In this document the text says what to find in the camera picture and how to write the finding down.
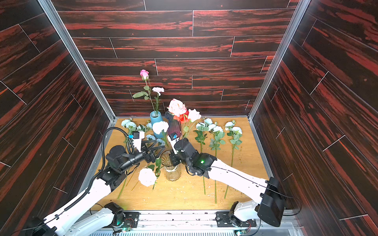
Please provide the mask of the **pink carnation flower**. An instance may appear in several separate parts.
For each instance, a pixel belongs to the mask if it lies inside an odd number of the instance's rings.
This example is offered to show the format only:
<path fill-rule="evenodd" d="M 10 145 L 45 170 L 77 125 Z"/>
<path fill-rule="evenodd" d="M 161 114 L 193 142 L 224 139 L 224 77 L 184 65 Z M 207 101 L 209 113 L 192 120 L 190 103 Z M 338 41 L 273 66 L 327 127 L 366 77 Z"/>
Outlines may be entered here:
<path fill-rule="evenodd" d="M 155 111 L 155 114 L 156 116 L 158 115 L 158 111 L 159 111 L 159 102 L 160 102 L 160 96 L 163 92 L 165 92 L 164 88 L 161 88 L 161 87 L 153 87 L 152 88 L 152 91 L 157 93 L 157 95 L 154 97 L 155 99 L 155 103 L 154 103 L 154 111 Z"/>

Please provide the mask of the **blue pink glass vase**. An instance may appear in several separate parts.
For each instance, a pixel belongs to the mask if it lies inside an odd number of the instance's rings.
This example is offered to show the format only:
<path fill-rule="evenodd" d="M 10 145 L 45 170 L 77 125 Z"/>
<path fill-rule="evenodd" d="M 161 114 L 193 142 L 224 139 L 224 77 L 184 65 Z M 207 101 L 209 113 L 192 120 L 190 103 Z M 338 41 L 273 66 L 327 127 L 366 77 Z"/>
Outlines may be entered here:
<path fill-rule="evenodd" d="M 167 136 L 169 137 L 171 134 L 176 133 L 177 138 L 180 138 L 181 136 L 181 123 L 174 119 L 174 115 L 170 112 L 165 113 L 165 118 L 168 120 L 169 128 L 167 130 Z"/>

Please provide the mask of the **white rose single stem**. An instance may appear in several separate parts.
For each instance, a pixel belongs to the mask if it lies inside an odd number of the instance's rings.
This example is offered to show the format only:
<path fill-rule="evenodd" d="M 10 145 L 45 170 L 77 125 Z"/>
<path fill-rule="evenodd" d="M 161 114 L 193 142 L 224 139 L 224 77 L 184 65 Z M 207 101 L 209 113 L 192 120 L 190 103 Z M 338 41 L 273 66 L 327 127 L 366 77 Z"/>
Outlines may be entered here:
<path fill-rule="evenodd" d="M 139 172 L 139 182 L 146 187 L 152 186 L 154 188 L 157 179 L 160 177 L 161 169 L 161 158 L 158 158 L 154 164 L 148 165 Z"/>

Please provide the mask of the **small blue flower sprig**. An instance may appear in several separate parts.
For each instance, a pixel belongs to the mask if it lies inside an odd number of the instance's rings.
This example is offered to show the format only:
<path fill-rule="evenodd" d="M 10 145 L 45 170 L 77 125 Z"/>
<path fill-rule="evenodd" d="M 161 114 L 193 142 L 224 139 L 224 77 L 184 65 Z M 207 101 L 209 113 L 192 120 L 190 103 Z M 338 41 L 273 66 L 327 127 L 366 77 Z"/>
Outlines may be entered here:
<path fill-rule="evenodd" d="M 127 134 L 128 136 L 125 138 L 125 148 L 128 151 L 128 153 L 132 153 L 134 151 L 134 147 L 132 142 L 129 140 L 129 135 L 132 135 L 134 131 L 143 131 L 148 132 L 149 130 L 152 130 L 152 123 L 150 121 L 147 121 L 146 125 L 136 125 L 135 122 L 133 122 L 132 118 L 125 119 L 121 122 L 121 126 L 128 129 Z"/>

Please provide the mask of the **pink rose leafy stem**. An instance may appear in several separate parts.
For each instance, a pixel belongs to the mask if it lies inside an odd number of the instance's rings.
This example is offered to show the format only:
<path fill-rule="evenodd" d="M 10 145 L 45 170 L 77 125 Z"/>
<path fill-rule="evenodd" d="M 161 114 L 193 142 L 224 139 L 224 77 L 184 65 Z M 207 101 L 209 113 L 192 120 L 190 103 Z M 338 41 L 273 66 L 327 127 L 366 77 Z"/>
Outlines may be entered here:
<path fill-rule="evenodd" d="M 174 98 L 169 103 L 168 111 L 174 116 L 179 117 L 187 112 L 187 108 L 182 101 Z"/>

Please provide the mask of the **blue pink flower spray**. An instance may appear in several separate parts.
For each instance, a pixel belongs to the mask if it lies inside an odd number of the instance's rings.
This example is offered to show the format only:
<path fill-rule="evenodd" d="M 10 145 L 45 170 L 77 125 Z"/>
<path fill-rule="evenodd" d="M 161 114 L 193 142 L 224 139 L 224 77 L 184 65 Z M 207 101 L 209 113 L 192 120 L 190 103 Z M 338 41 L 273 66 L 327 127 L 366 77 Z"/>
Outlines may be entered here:
<path fill-rule="evenodd" d="M 209 147 L 211 150 L 215 151 L 214 156 L 217 157 L 217 151 L 220 150 L 220 145 L 225 144 L 225 141 L 223 140 L 223 128 L 219 126 L 217 122 L 214 123 L 210 118 L 206 118 L 204 123 L 206 124 L 208 131 L 213 135 L 213 138 L 210 140 Z"/>

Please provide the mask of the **clear ribbed glass vase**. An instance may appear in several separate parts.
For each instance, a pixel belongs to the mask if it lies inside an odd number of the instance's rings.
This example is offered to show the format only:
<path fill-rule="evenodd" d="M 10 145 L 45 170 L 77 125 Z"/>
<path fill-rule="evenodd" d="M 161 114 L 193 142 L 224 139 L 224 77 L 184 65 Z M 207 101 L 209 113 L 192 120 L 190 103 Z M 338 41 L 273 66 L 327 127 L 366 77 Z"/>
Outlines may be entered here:
<path fill-rule="evenodd" d="M 181 169 L 179 165 L 173 166 L 170 159 L 171 151 L 166 150 L 161 155 L 161 164 L 165 169 L 165 177 L 168 181 L 177 181 L 181 176 Z"/>

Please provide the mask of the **red rose flower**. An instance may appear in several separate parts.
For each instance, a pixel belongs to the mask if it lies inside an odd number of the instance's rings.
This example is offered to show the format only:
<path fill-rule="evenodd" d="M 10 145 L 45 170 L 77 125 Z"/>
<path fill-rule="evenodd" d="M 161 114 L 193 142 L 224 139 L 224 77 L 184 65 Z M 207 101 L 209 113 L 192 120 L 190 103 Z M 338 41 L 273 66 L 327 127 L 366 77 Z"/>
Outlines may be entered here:
<path fill-rule="evenodd" d="M 179 121 L 180 123 L 186 123 L 188 122 L 190 119 L 188 118 L 188 115 L 189 115 L 189 111 L 186 111 L 186 113 L 184 114 L 181 114 L 180 116 L 174 116 L 174 119 Z"/>

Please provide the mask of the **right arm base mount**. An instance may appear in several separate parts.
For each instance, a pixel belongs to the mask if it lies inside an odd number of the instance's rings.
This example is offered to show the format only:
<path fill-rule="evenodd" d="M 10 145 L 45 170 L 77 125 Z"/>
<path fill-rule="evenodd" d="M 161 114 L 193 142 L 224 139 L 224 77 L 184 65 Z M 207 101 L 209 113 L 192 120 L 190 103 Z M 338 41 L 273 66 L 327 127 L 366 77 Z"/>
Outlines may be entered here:
<path fill-rule="evenodd" d="M 257 223 L 254 219 L 248 221 L 241 221 L 234 215 L 235 208 L 238 201 L 234 202 L 230 211 L 218 211 L 216 212 L 215 221 L 218 227 L 256 227 Z"/>

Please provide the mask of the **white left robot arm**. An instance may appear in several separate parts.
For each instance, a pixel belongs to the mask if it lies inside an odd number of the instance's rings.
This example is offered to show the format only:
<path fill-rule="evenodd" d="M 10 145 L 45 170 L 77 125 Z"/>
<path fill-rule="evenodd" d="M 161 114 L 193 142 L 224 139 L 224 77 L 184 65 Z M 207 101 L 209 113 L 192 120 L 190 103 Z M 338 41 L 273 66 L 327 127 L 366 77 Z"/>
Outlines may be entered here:
<path fill-rule="evenodd" d="M 33 219 L 25 234 L 87 236 L 106 226 L 120 229 L 135 226 L 137 217 L 127 216 L 124 209 L 116 203 L 106 204 L 99 212 L 83 220 L 80 217 L 117 189 L 127 178 L 130 168 L 136 168 L 143 160 L 156 163 L 165 149 L 155 140 L 139 140 L 137 144 L 138 147 L 132 153 L 127 153 L 122 145 L 114 146 L 105 157 L 108 162 L 106 167 L 91 179 L 83 192 L 44 219 Z"/>

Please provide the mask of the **white carnation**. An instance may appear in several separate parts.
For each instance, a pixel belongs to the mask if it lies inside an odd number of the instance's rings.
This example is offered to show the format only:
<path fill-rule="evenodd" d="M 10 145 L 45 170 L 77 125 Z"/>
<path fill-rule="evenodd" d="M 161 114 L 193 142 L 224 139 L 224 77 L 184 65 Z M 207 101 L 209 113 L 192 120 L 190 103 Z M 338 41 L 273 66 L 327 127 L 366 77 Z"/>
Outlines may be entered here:
<path fill-rule="evenodd" d="M 163 141 L 163 144 L 166 147 L 168 147 L 169 142 L 167 140 L 167 131 L 169 128 L 169 124 L 165 121 L 162 121 L 162 122 L 155 123 L 152 127 L 153 127 L 153 131 L 155 131 L 157 134 L 163 135 L 163 137 L 159 139 L 161 139 Z"/>

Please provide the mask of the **teal ceramic vase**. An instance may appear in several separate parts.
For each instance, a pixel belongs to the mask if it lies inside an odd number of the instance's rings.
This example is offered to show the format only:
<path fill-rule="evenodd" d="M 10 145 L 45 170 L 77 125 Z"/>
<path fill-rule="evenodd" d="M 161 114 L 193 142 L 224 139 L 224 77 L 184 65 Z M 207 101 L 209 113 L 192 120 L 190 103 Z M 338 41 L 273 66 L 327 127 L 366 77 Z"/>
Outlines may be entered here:
<path fill-rule="evenodd" d="M 150 119 L 151 119 L 151 124 L 154 125 L 155 123 L 158 123 L 158 122 L 162 122 L 163 121 L 163 118 L 161 116 L 161 113 L 159 111 L 152 111 L 150 113 Z M 162 138 L 163 135 L 162 134 L 157 134 L 155 131 L 153 131 L 154 133 L 154 136 L 156 138 Z"/>

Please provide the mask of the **light pink rose stem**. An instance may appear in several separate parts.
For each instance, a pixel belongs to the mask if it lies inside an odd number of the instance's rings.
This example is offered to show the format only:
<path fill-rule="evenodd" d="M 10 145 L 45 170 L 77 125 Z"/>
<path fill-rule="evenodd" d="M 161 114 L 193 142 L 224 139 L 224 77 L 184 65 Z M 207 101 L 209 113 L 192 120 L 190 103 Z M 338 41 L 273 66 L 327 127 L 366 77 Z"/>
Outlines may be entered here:
<path fill-rule="evenodd" d="M 195 122 L 202 117 L 200 112 L 196 109 L 189 109 L 188 112 L 188 115 L 184 115 L 185 122 L 183 124 L 183 138 L 188 137 L 189 131 L 193 128 Z"/>

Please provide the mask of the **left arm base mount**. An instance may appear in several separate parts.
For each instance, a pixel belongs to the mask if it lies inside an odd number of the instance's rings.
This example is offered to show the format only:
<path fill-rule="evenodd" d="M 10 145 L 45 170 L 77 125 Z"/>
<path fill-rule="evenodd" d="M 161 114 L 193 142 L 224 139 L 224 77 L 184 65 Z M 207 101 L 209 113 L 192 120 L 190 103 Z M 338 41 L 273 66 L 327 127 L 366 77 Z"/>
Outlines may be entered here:
<path fill-rule="evenodd" d="M 106 209 L 111 210 L 111 221 L 109 226 L 113 228 L 128 229 L 136 228 L 139 221 L 140 213 L 137 211 L 125 211 L 116 203 L 108 203 Z"/>

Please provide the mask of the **pink rose bud stem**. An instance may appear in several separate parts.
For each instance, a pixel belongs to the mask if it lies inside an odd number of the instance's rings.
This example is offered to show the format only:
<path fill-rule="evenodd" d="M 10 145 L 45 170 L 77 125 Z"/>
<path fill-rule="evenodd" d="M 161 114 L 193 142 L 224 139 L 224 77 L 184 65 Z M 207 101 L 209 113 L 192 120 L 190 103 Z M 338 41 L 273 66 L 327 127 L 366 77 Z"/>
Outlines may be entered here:
<path fill-rule="evenodd" d="M 153 110 L 156 113 L 157 110 L 156 110 L 155 104 L 154 104 L 154 102 L 152 100 L 152 96 L 151 96 L 151 90 L 152 89 L 149 85 L 149 72 L 146 71 L 145 69 L 143 69 L 143 70 L 140 71 L 140 76 L 142 78 L 142 81 L 145 82 L 145 86 L 143 87 L 142 91 L 135 93 L 132 97 L 133 98 L 144 97 L 145 100 L 150 100 L 152 107 L 153 107 Z"/>

